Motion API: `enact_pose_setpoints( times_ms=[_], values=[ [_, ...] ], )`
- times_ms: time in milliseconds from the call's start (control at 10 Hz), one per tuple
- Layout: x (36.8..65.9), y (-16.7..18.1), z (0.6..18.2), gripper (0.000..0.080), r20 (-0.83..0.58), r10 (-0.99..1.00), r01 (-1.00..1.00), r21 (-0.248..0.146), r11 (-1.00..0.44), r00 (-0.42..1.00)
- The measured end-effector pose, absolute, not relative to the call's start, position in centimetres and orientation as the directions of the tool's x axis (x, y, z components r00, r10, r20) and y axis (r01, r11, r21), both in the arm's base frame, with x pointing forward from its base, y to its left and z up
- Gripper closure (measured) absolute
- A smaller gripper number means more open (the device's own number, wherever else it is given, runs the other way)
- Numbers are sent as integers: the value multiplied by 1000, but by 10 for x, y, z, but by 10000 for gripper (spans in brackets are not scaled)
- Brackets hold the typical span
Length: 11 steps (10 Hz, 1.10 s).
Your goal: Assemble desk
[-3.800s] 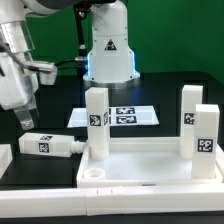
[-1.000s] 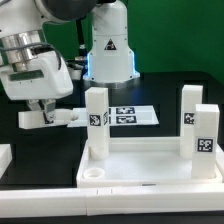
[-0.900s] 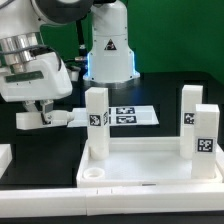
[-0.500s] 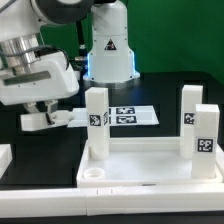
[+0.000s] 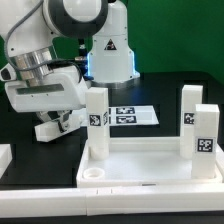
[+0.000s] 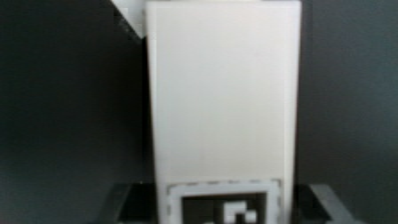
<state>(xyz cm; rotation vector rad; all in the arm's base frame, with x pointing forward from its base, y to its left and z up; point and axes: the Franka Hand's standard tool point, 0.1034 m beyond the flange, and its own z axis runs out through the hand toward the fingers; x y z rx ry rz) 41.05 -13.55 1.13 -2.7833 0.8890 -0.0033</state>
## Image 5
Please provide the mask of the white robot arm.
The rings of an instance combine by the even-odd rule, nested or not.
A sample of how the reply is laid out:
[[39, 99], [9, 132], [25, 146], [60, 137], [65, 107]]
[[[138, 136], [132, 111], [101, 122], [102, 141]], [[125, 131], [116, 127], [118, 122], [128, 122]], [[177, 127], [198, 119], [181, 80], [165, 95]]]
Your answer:
[[[57, 56], [53, 40], [93, 40], [84, 53], [87, 72]], [[87, 82], [133, 82], [127, 9], [120, 0], [0, 0], [0, 38], [7, 64], [0, 81], [13, 109], [34, 112], [45, 130], [61, 134], [79, 126], [72, 112], [85, 106]]]

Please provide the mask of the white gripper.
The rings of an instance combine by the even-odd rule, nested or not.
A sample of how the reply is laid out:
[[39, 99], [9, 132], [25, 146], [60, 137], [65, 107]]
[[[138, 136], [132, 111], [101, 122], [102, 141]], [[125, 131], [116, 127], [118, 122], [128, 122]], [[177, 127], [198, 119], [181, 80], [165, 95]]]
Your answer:
[[0, 70], [0, 80], [5, 83], [6, 94], [15, 111], [37, 112], [42, 123], [57, 118], [56, 112], [49, 111], [59, 111], [58, 126], [61, 132], [69, 129], [70, 110], [85, 106], [88, 88], [74, 63], [57, 63], [38, 86], [29, 87], [26, 81], [19, 81], [9, 64]]

